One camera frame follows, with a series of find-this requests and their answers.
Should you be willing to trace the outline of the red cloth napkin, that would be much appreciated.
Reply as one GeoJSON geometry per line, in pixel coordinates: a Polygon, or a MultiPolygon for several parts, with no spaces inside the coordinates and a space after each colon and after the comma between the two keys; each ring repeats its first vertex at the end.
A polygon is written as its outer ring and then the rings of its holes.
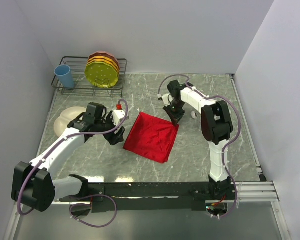
{"type": "Polygon", "coordinates": [[[164,164],[169,159],[178,131],[178,124],[140,112],[123,149],[164,164]]]}

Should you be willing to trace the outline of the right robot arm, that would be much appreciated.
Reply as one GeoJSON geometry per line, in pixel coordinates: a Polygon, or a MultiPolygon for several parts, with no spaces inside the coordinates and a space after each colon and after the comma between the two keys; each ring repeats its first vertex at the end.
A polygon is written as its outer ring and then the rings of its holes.
{"type": "Polygon", "coordinates": [[[168,93],[162,96],[163,109],[174,126],[183,118],[185,104],[193,107],[201,116],[201,132],[209,144],[210,152],[208,192],[218,200],[231,190],[231,178],[227,172],[228,153],[225,149],[233,132],[228,104],[224,100],[207,100],[195,92],[193,86],[187,87],[178,80],[171,81],[167,90],[168,93]]]}

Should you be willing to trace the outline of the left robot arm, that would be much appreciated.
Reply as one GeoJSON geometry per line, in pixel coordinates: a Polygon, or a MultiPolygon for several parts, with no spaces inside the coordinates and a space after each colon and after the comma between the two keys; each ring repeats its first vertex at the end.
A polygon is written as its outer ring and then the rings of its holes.
{"type": "Polygon", "coordinates": [[[62,135],[46,151],[29,163],[18,163],[13,172],[11,198],[17,204],[17,212],[24,216],[22,206],[32,211],[46,211],[57,199],[73,196],[84,201],[89,195],[86,178],[71,174],[66,178],[53,180],[62,165],[95,135],[102,135],[114,146],[124,141],[128,109],[122,109],[127,101],[120,99],[116,109],[107,112],[104,105],[91,102],[86,111],[80,113],[68,125],[62,135]]]}

